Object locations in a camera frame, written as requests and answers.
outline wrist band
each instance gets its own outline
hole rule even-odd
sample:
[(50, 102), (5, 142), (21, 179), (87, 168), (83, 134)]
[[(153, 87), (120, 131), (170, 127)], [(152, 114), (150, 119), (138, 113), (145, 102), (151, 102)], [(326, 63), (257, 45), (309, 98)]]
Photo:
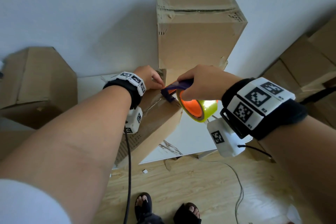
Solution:
[(146, 91), (144, 81), (134, 73), (122, 72), (111, 78), (103, 89), (108, 86), (118, 85), (128, 90), (131, 95), (132, 104), (130, 109), (135, 109), (140, 104), (143, 94)]
[(244, 79), (222, 97), (221, 116), (240, 138), (261, 140), (275, 128), (300, 122), (307, 116), (295, 95), (265, 78)]

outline cable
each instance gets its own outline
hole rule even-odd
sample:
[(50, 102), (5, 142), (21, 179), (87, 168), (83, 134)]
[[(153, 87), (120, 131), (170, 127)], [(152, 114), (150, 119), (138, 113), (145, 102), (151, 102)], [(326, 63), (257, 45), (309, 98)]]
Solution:
[(125, 217), (124, 217), (124, 224), (126, 224), (127, 219), (128, 219), (130, 200), (131, 200), (131, 178), (132, 177), (131, 177), (131, 149), (129, 147), (126, 127), (124, 127), (124, 133), (125, 133), (125, 140), (126, 140), (127, 152), (128, 152), (128, 194), (127, 194), (127, 205), (126, 205), (126, 211), (125, 211)]
[(233, 167), (231, 167), (229, 164), (227, 164), (227, 163), (225, 163), (225, 162), (223, 162), (223, 161), (206, 161), (206, 160), (201, 160), (201, 159), (199, 159), (199, 158), (195, 158), (195, 157), (192, 157), (192, 158), (197, 159), (197, 160), (202, 161), (202, 162), (208, 162), (208, 163), (216, 163), (216, 162), (218, 162), (218, 163), (223, 163), (223, 164), (227, 165), (229, 168), (232, 169), (232, 171), (233, 171), (234, 174), (236, 175), (237, 180), (238, 180), (239, 185), (240, 185), (240, 194), (239, 194), (239, 198), (238, 198), (238, 200), (237, 200), (237, 202), (236, 202), (236, 205), (235, 205), (235, 208), (234, 208), (234, 215), (235, 215), (235, 217), (236, 217), (236, 222), (237, 222), (237, 224), (239, 224), (239, 222), (238, 222), (238, 207), (239, 207), (240, 203), (242, 202), (242, 200), (244, 199), (244, 189), (243, 189), (243, 186), (242, 186), (242, 184), (241, 184), (241, 182), (240, 182), (240, 179), (239, 179), (239, 177), (238, 177), (238, 174), (237, 174), (236, 170), (235, 170)]
[(246, 147), (246, 148), (254, 149), (254, 150), (259, 151), (259, 152), (267, 155), (268, 157), (272, 158), (271, 154), (268, 154), (266, 151), (260, 150), (260, 149), (258, 149), (256, 147), (249, 146), (249, 145), (243, 145), (243, 144), (240, 144), (240, 145), (237, 145), (237, 146), (238, 146), (238, 148)]

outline black sandal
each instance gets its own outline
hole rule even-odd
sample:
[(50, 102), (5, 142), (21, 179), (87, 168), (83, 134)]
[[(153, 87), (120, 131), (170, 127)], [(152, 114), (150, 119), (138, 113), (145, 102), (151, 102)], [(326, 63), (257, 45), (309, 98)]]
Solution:
[(202, 220), (197, 218), (195, 214), (189, 211), (190, 206), (193, 206), (194, 209), (198, 209), (198, 207), (193, 203), (182, 204), (174, 215), (173, 220), (175, 224), (201, 224)]
[(141, 217), (145, 217), (146, 214), (152, 213), (152, 198), (148, 193), (142, 192), (136, 199), (142, 196), (146, 196), (147, 201), (142, 201), (142, 206), (136, 205), (137, 201), (135, 201), (134, 204), (135, 216), (137, 221), (139, 221)]

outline packing tape roll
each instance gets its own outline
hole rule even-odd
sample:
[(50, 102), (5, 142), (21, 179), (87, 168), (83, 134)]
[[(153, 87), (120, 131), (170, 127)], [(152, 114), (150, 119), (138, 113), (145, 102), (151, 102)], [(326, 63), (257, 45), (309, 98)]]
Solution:
[(184, 90), (176, 90), (177, 99), (183, 110), (195, 121), (205, 122), (211, 115), (217, 111), (218, 100), (191, 100), (181, 99), (181, 93)]

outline finger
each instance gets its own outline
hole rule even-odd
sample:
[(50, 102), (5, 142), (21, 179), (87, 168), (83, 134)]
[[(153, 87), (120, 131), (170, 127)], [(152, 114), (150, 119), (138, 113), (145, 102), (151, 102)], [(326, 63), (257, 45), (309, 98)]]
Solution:
[(160, 83), (151, 81), (149, 83), (149, 88), (154, 89), (154, 90), (161, 90), (163, 87)]
[(181, 74), (178, 78), (177, 81), (183, 81), (187, 79), (191, 79), (195, 76), (195, 68), (190, 69), (189, 71), (185, 72), (184, 74)]
[(152, 72), (152, 78), (159, 84), (162, 85), (162, 87), (165, 87), (165, 83), (162, 81), (160, 75), (157, 73), (157, 71), (155, 71), (154, 69), (151, 68), (151, 72)]
[(187, 88), (185, 91), (182, 92), (181, 98), (184, 101), (191, 101), (193, 99), (197, 99), (197, 91), (193, 85), (190, 88)]

